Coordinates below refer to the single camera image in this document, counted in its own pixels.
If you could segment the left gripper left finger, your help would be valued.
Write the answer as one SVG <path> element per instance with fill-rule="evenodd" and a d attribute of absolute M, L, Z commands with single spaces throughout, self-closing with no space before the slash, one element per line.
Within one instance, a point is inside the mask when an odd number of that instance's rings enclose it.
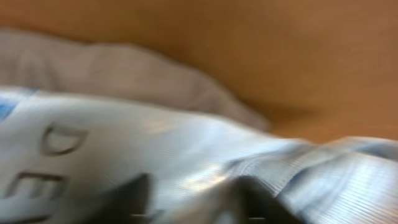
<path fill-rule="evenodd" d="M 86 220 L 86 224 L 150 224 L 154 222 L 161 216 L 162 211 L 148 212 L 151 189 L 150 175 L 141 174 L 124 184 L 107 205 Z"/>

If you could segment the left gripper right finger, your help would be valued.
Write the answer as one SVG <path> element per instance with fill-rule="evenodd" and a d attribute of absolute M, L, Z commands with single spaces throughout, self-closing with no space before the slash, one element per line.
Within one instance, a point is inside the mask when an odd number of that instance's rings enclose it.
<path fill-rule="evenodd" d="M 254 177 L 238 177 L 233 182 L 233 197 L 235 223 L 303 224 Z"/>

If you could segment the light blue printed t-shirt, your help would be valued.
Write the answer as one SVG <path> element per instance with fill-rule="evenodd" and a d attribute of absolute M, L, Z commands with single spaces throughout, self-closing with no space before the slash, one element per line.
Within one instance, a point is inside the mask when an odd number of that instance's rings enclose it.
<path fill-rule="evenodd" d="M 1 88 L 1 222 L 86 223 L 149 174 L 152 223 L 235 223 L 233 182 L 259 180 L 303 223 L 396 223 L 397 142 L 316 145 L 199 113 Z"/>

